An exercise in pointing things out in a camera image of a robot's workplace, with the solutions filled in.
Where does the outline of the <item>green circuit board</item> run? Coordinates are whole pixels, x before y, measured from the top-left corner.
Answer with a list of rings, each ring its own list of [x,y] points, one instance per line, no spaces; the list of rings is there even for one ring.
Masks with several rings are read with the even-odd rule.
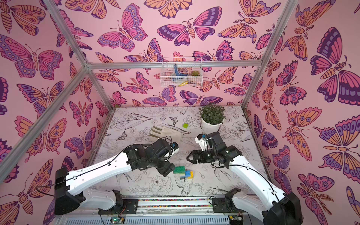
[[[123,225],[124,222],[125,222],[125,218],[123,218],[123,217],[112,217],[110,219],[109,224],[110,225]]]

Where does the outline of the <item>small green plant in basket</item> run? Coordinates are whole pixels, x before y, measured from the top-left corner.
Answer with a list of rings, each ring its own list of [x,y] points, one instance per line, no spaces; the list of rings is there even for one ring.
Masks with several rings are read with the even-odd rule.
[[[192,71],[190,74],[191,74],[191,76],[199,76],[200,72],[199,71]]]

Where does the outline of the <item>aluminium frame left post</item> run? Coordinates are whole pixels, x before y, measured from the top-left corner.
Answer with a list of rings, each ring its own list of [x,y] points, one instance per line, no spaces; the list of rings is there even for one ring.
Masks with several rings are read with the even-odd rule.
[[[90,69],[90,63],[87,61],[85,55],[83,54],[81,48],[79,47],[74,34],[72,33],[71,29],[68,26],[67,21],[63,17],[60,9],[56,6],[54,1],[43,1],[46,5],[48,12],[50,13],[51,17],[54,19],[55,23],[57,24],[58,28],[60,29],[61,33],[63,34],[65,40],[67,41],[68,45],[74,52],[74,56],[78,59],[83,69],[85,69],[88,77],[91,79],[93,85],[95,86],[98,94],[102,98],[102,101],[105,103],[109,110],[112,110],[113,107],[103,90],[102,86],[100,85],[98,79],[96,78],[92,69]]]

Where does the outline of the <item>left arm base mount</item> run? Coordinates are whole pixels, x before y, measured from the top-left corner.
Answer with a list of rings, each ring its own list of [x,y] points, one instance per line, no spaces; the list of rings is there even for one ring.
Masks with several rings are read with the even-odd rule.
[[[123,199],[120,191],[113,190],[112,192],[116,197],[115,206],[108,210],[98,209],[98,215],[120,215],[122,213],[128,215],[137,213],[139,199]]]

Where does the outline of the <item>blue toy in basket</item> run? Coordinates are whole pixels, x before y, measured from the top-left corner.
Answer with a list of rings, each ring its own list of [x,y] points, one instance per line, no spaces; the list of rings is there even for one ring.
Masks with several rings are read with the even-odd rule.
[[[180,73],[178,70],[178,67],[176,64],[173,65],[173,69],[174,69],[174,73],[175,75],[172,77],[172,80],[175,82],[179,79],[183,79],[184,77],[186,77],[186,74]]]

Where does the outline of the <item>yellow item in basket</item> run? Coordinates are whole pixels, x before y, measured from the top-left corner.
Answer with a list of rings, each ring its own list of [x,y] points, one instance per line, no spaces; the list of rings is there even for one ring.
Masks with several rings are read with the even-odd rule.
[[[177,84],[178,87],[182,87],[182,86],[187,86],[188,85],[188,82],[180,82]]]

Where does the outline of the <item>aluminium frame left diagonal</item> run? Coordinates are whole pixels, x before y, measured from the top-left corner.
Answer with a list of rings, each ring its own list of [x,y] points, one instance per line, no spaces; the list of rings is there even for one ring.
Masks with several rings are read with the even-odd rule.
[[[63,105],[65,100],[70,96],[70,93],[82,80],[88,71],[87,67],[83,67],[77,75],[71,79],[65,89],[59,94],[53,103],[45,110],[43,115],[37,119],[29,131],[17,142],[12,148],[11,152],[1,162],[1,182],[5,180],[7,175],[10,174],[12,169],[16,166],[22,156],[26,153],[31,144],[35,141],[36,137],[44,129],[44,127],[51,121],[54,115],[57,114],[59,108]]]

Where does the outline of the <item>aluminium frame post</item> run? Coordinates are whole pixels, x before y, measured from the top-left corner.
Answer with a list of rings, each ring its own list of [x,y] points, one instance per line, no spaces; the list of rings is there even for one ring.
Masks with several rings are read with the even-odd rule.
[[[276,28],[273,31],[269,44],[262,56],[261,65],[256,70],[255,75],[253,76],[253,79],[244,97],[243,103],[241,105],[243,110],[246,109],[247,104],[251,99],[251,95],[253,94],[253,91],[255,90],[260,78],[262,77],[262,74],[266,69],[266,65],[269,62],[270,57],[272,56],[273,51],[280,39],[280,36],[282,35],[282,32],[285,30],[285,27],[287,26],[287,23],[291,17],[292,12],[296,8],[297,3],[298,0],[288,0],[286,2],[286,5],[277,21]]]
[[[90,63],[87,61],[85,55],[83,54],[81,48],[79,47],[74,34],[72,33],[71,29],[68,26],[67,21],[63,17],[60,9],[56,6],[54,1],[43,1],[46,5],[48,12],[50,13],[51,17],[54,19],[55,23],[57,24],[58,28],[60,29],[61,33],[63,34],[65,40],[67,41],[68,45],[74,52],[74,56],[78,59],[83,69],[85,69],[88,77],[91,79],[93,85],[95,86],[98,94],[102,98],[102,101],[105,103],[109,110],[112,110],[113,107],[103,90],[102,86],[100,85],[98,79],[96,78],[92,69],[90,69]]]

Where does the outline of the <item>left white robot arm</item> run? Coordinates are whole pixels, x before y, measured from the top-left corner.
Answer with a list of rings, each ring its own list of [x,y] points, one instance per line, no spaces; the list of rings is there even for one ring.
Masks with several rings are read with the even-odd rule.
[[[175,169],[168,160],[178,150],[179,145],[165,137],[152,144],[129,145],[117,155],[83,169],[57,170],[53,185],[54,214],[65,215],[79,208],[97,208],[100,215],[123,212],[125,205],[120,191],[91,190],[91,187],[134,170],[155,168],[166,177]]]

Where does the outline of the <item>potted green plant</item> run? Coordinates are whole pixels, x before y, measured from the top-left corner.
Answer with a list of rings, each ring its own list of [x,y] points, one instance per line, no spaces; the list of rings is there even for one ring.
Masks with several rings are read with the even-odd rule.
[[[201,130],[204,134],[218,132],[225,121],[225,108],[214,104],[199,108],[201,116]]]

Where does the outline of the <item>beige work glove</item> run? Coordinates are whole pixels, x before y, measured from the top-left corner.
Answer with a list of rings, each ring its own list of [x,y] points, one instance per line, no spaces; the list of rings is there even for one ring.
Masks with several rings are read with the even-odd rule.
[[[167,138],[171,142],[176,142],[177,144],[180,144],[183,137],[183,133],[169,127],[153,126],[150,130],[150,136],[156,139]]]

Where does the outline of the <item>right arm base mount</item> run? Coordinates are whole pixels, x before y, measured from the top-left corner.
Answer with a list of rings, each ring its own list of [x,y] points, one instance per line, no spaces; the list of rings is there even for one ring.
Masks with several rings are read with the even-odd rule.
[[[232,198],[235,194],[241,192],[239,188],[233,188],[230,191],[227,191],[224,197],[209,197],[209,204],[212,206],[214,213],[236,213],[242,212],[242,209],[239,206],[235,206]]]

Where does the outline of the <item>aluminium frame right post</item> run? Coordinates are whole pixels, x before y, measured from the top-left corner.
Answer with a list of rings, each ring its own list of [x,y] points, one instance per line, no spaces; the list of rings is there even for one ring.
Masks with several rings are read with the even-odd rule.
[[[266,65],[269,62],[270,57],[272,56],[273,51],[280,39],[280,36],[282,35],[282,32],[285,30],[285,27],[287,26],[287,23],[291,17],[292,12],[296,8],[297,3],[298,0],[288,0],[286,2],[286,5],[277,21],[276,28],[273,31],[269,44],[262,56],[261,65],[256,70],[255,75],[253,76],[253,79],[244,97],[243,103],[241,105],[243,110],[246,109],[247,104],[251,99],[251,95],[253,94],[253,91],[255,90],[260,78],[262,77],[262,74],[266,69]]]

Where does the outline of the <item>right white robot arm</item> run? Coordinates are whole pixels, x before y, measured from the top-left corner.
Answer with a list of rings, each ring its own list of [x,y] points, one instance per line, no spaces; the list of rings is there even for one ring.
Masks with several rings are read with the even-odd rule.
[[[213,198],[214,211],[243,211],[265,225],[301,225],[301,203],[294,193],[287,194],[259,173],[235,146],[227,146],[220,133],[199,134],[195,142],[200,149],[187,157],[192,164],[219,163],[219,168],[235,173],[254,192],[246,194],[239,188],[228,191],[223,198]]]

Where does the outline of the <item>dark green lego brick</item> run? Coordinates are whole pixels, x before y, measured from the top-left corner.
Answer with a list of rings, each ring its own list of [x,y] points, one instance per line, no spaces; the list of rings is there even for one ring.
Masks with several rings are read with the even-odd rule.
[[[185,166],[176,166],[173,170],[174,174],[185,174],[186,173],[186,168]]]

